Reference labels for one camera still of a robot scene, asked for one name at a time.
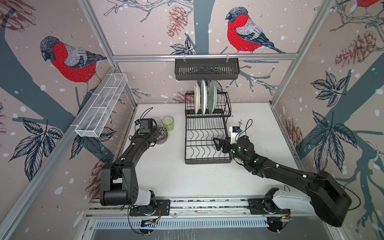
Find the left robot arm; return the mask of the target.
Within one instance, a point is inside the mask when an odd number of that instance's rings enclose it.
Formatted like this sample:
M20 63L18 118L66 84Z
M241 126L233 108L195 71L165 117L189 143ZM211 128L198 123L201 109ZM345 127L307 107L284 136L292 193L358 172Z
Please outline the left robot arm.
M105 164L101 170L100 203L102 206L137 206L153 211L156 197L153 191L139 188L136 165L143 153L160 136L154 119L140 119L131 142L115 162Z

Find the pink floral bowl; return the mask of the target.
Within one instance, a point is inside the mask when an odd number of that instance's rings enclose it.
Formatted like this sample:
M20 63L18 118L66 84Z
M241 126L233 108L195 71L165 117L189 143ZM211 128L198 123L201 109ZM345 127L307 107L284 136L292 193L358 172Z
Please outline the pink floral bowl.
M157 130L160 133L159 137L157 137L157 142L166 140L168 137L168 130L164 126L158 126Z

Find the clear glass tumbler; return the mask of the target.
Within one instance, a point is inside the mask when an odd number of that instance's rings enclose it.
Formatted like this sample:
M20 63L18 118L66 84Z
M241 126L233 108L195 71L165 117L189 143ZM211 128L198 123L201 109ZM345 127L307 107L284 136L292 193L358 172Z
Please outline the clear glass tumbler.
M155 120L157 126L161 126L162 125L161 118L159 118L159 117L152 117L152 119Z

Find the green glass tumbler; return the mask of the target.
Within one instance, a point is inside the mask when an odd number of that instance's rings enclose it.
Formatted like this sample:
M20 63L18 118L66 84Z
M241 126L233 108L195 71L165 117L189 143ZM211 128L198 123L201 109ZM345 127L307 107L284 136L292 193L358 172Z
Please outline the green glass tumbler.
M162 118L162 125L167 129L168 132L174 129L174 118L172 116L165 116Z

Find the cream plate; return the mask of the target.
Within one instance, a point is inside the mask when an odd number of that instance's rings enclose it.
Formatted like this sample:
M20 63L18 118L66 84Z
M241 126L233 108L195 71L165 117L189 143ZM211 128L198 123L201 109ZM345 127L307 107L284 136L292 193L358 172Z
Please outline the cream plate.
M199 84L196 82L195 93L194 93L194 110L196 115L198 114L200 107L201 107L201 89Z

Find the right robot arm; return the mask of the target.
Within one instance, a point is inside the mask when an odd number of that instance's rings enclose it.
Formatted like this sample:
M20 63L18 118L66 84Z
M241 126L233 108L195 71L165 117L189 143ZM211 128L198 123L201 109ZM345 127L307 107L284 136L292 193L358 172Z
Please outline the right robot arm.
M235 143L229 139L213 139L218 151L238 159L252 175L272 179L291 186L298 192L285 192L271 188L262 201L263 209L268 213L279 210L298 210L316 214L321 220L333 227L341 227L352 204L352 199L342 186L327 172L304 172L257 154L253 143L247 136L240 137Z

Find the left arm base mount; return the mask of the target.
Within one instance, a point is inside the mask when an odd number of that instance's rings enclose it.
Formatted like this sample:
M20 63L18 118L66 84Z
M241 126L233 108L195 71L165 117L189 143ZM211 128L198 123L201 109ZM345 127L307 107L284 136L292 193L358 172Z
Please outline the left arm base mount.
M170 200L156 200L148 206L133 206L129 211L130 217L168 216L170 214Z

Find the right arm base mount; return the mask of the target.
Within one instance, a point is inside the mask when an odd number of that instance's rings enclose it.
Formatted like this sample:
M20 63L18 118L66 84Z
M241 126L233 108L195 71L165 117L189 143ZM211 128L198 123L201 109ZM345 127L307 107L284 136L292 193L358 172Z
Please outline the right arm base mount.
M251 215L263 214L280 214L290 215L291 210L278 207L274 202L274 197L277 196L278 188L271 188L262 198L248 199L248 207Z

